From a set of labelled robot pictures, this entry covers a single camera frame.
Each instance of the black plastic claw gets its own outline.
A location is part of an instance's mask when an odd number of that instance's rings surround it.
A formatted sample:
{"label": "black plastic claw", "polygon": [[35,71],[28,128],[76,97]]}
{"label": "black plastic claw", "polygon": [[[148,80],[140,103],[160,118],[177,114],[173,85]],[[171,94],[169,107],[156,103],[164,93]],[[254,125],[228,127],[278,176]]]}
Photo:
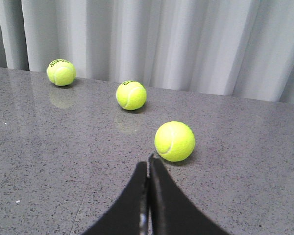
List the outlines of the black plastic claw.
{"label": "black plastic claw", "polygon": [[154,235],[229,235],[188,200],[159,158],[149,161]]}
{"label": "black plastic claw", "polygon": [[113,206],[83,235],[147,235],[148,183],[147,164],[139,162]]}

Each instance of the tennis ball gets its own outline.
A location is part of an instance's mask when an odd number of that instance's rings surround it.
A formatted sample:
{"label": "tennis ball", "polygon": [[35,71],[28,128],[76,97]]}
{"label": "tennis ball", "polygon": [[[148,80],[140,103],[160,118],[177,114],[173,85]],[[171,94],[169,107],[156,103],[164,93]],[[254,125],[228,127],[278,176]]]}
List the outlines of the tennis ball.
{"label": "tennis ball", "polygon": [[195,147],[192,130],[182,122],[171,121],[159,127],[155,135],[158,154],[170,162],[186,159]]}
{"label": "tennis ball", "polygon": [[48,65],[46,72],[49,80],[57,86],[69,85],[76,78],[74,65],[70,61],[63,59],[52,61]]}
{"label": "tennis ball", "polygon": [[127,110],[139,109],[146,102],[146,90],[136,81],[125,81],[117,88],[117,101]]}

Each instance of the gray granite countertop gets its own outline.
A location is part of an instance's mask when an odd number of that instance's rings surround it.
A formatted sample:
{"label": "gray granite countertop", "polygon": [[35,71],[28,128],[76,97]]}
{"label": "gray granite countertop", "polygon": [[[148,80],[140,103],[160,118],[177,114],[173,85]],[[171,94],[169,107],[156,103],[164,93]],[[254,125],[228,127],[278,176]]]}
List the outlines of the gray granite countertop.
{"label": "gray granite countertop", "polygon": [[117,87],[0,68],[0,235],[81,234],[172,120],[196,146],[165,167],[198,209],[234,235],[294,235],[294,105],[146,87],[130,112]]}

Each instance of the fuzzy yellow ball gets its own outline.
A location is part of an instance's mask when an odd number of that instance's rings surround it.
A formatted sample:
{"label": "fuzzy yellow ball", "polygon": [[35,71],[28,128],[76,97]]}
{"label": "fuzzy yellow ball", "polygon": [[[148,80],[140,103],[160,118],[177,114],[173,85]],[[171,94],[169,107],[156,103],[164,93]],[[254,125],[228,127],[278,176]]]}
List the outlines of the fuzzy yellow ball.
{"label": "fuzzy yellow ball", "polygon": [[171,121],[159,127],[155,135],[158,154],[170,162],[186,159],[195,147],[192,130],[182,122]]}
{"label": "fuzzy yellow ball", "polygon": [[52,61],[48,65],[46,72],[49,80],[57,86],[69,85],[76,78],[74,65],[70,61],[63,59]]}
{"label": "fuzzy yellow ball", "polygon": [[117,88],[117,102],[127,110],[139,109],[146,102],[146,90],[136,81],[125,81]]}

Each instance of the curtain fold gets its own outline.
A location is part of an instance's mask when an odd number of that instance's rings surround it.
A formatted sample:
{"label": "curtain fold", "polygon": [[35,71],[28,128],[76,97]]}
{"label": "curtain fold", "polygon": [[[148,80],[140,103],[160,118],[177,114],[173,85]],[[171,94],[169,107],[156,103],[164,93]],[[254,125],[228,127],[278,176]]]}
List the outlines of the curtain fold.
{"label": "curtain fold", "polygon": [[0,0],[0,66],[294,104],[294,0]]}

